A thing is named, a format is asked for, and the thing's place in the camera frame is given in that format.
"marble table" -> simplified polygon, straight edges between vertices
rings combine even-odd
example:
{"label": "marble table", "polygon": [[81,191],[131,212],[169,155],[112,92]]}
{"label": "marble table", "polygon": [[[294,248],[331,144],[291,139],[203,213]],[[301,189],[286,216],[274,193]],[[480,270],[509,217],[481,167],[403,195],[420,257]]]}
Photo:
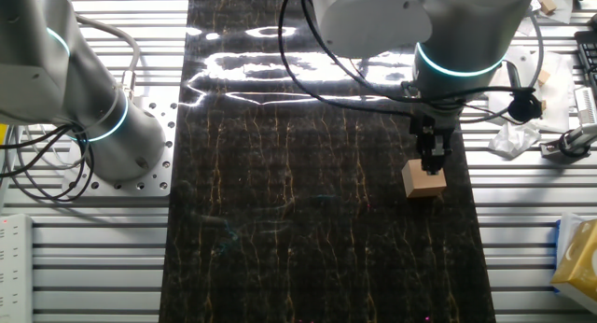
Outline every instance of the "marble table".
{"label": "marble table", "polygon": [[[409,120],[303,95],[281,2],[189,0],[160,322],[494,322],[460,134],[448,188],[407,200]],[[319,52],[298,0],[285,39],[310,88],[390,105]],[[411,63],[389,52],[368,77],[391,88]]]}

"small wooden piece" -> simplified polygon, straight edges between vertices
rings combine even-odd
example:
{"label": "small wooden piece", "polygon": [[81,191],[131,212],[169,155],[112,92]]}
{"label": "small wooden piece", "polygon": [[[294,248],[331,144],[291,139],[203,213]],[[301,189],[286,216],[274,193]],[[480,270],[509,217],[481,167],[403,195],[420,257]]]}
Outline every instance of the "small wooden piece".
{"label": "small wooden piece", "polygon": [[446,189],[444,170],[428,175],[421,169],[421,160],[410,160],[402,169],[407,198],[434,197]]}
{"label": "small wooden piece", "polygon": [[548,71],[541,70],[541,72],[539,73],[539,78],[537,79],[539,81],[539,86],[545,85],[545,83],[548,82],[549,76],[551,75]]}
{"label": "small wooden piece", "polygon": [[551,14],[557,8],[553,0],[539,0],[539,3],[541,4],[541,11],[546,15]]}

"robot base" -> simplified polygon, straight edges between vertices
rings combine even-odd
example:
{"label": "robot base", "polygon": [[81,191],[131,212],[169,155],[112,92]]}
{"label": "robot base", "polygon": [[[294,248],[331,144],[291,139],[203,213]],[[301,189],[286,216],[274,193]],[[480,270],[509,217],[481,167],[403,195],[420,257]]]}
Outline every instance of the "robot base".
{"label": "robot base", "polygon": [[[167,98],[135,98],[135,103],[142,109],[153,114],[165,134],[164,151],[158,164],[147,174],[126,182],[107,182],[94,175],[90,185],[81,198],[85,197],[162,197],[170,194],[172,180],[172,164],[174,156],[174,138],[176,135],[176,114],[178,112],[177,97]],[[68,161],[75,162],[80,158],[80,150],[75,142],[72,143],[68,154]],[[84,177],[89,174],[89,167],[85,167]],[[66,190],[76,179],[78,168],[64,172],[62,190]],[[86,178],[74,188],[68,196],[78,194],[83,188]]]}

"white cable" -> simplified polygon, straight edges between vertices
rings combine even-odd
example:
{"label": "white cable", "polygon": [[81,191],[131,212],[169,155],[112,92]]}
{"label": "white cable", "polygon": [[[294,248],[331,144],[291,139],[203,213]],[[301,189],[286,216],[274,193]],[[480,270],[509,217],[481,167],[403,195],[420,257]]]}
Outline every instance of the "white cable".
{"label": "white cable", "polygon": [[76,16],[76,21],[78,21],[79,23],[90,25],[95,29],[105,31],[109,34],[116,36],[116,37],[120,37],[120,38],[124,39],[127,43],[129,43],[129,45],[132,48],[132,60],[131,60],[131,64],[129,65],[129,68],[127,70],[134,71],[134,69],[137,67],[137,64],[139,63],[139,58],[141,58],[141,49],[139,48],[137,41],[135,41],[134,38],[132,38],[132,36],[130,36],[129,34],[123,32],[122,30],[120,30],[117,27],[114,27],[112,25],[101,23],[100,21],[88,19],[88,18],[83,17],[78,14],[76,14],[75,16]]}

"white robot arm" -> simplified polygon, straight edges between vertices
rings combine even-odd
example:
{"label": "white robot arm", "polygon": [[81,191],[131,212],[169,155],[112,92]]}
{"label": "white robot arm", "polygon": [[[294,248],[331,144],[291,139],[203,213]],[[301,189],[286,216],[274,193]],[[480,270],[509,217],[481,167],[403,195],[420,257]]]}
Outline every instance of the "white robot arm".
{"label": "white robot arm", "polygon": [[[404,44],[416,45],[413,87],[420,98],[487,87],[502,64],[532,0],[312,0],[319,32],[327,47],[348,58],[368,58]],[[418,105],[421,118],[410,132],[418,136],[423,169],[441,169],[451,152],[450,137],[462,103],[454,109]],[[510,114],[541,114],[533,97],[516,97]]]}
{"label": "white robot arm", "polygon": [[141,176],[160,159],[163,130],[93,53],[70,0],[0,0],[0,88],[0,122],[81,126],[107,181]]}

